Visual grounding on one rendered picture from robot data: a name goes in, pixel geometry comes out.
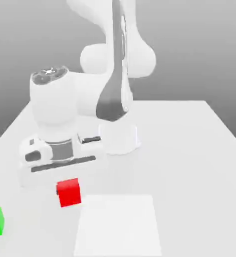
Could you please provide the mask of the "small red cube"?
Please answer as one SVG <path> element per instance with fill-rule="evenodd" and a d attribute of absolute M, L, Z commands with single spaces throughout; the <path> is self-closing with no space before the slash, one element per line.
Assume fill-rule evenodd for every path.
<path fill-rule="evenodd" d="M 81 193 L 78 178 L 59 181 L 56 184 L 56 193 L 61 207 L 81 203 Z"/>

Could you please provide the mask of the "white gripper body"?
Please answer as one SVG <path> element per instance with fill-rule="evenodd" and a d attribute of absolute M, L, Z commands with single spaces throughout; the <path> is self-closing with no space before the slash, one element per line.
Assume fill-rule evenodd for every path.
<path fill-rule="evenodd" d="M 19 184 L 22 187 L 53 187 L 57 182 L 102 170 L 104 170 L 104 154 L 45 164 L 28 164 L 19 156 Z"/>

